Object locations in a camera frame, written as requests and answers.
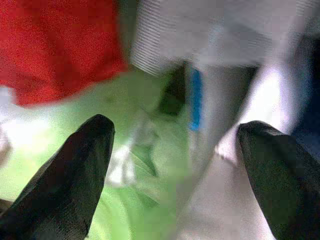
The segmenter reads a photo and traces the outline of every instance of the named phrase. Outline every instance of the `green fabric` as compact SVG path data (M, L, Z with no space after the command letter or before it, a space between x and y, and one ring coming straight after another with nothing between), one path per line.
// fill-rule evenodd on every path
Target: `green fabric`
M95 114L114 122L116 151L134 127L135 113L143 108L150 113L156 143L132 150L134 185L103 189L89 239L165 239L176 221L176 183L188 174L186 111L175 118L156 111L169 79L134 71L63 103L23 110L18 119L30 125L26 126L23 144L13 148L9 162L0 169L0 199L13 201L66 138Z

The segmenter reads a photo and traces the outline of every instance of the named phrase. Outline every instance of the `red cloth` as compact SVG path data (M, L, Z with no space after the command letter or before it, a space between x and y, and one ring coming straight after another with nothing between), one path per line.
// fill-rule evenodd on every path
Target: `red cloth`
M2 0L0 85L49 103L124 71L113 0Z

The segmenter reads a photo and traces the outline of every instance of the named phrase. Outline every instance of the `green cloth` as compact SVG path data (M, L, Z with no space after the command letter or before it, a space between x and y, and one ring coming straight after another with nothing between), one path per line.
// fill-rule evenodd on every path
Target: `green cloth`
M143 108L150 113L158 136L156 143L132 150L134 185L103 189L89 239L165 239L176 222L176 183L188 174L186 111L176 118L156 111L169 79L133 71L62 103L22 110L17 124L19 120L27 123L24 140L13 148L6 166L0 168L0 199L13 201L67 137L95 114L114 122L116 151L126 143L135 113Z

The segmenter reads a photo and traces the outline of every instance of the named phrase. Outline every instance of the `blue strip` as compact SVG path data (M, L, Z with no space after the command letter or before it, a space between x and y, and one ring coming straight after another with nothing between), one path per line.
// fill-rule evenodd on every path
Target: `blue strip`
M202 108L202 76L199 70L193 69L191 75L191 123L189 128L198 131Z

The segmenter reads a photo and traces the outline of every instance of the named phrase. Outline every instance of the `red fabric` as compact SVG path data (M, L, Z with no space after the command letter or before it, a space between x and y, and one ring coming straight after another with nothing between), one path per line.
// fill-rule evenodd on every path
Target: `red fabric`
M113 0L2 0L0 85L49 103L124 71Z

